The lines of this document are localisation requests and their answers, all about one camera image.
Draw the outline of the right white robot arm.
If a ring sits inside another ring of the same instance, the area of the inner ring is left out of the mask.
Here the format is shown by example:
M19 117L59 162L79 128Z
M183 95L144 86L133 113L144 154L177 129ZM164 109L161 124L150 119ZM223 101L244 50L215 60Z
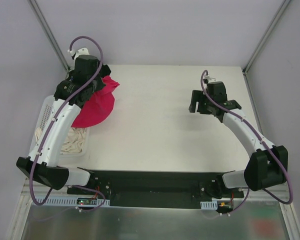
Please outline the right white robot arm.
M246 150L249 160L244 170L221 175L215 184L215 192L227 197L233 188L249 188L259 191L283 184L288 169L288 151L266 139L246 119L236 100L229 100L223 82L210 82L205 90L193 90L189 112L213 115L228 127Z

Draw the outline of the pink t shirt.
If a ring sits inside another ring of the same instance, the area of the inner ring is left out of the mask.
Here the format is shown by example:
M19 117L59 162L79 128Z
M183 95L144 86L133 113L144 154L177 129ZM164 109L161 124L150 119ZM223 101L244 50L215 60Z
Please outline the pink t shirt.
M120 85L109 75L102 78L105 87L96 91L84 104L79 115L72 123L72 128L89 128L103 122L115 106L114 90Z

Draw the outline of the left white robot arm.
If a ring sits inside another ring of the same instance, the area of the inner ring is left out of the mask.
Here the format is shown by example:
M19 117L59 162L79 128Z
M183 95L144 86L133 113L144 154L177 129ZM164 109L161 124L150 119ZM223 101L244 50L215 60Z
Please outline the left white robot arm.
M19 157L16 162L28 178L54 190L78 185L86 195L95 191L90 171L61 167L59 159L73 122L92 95L105 87L102 78L109 72L95 56L83 54L75 59L74 70L56 87L51 113L37 144L27 157Z

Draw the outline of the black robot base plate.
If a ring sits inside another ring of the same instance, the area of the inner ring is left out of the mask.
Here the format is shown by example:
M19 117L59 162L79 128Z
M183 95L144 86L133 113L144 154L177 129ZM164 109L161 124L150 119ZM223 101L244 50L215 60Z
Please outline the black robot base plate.
M213 199L242 199L226 189L219 172L94 170L89 189L99 190L112 207L199 209Z

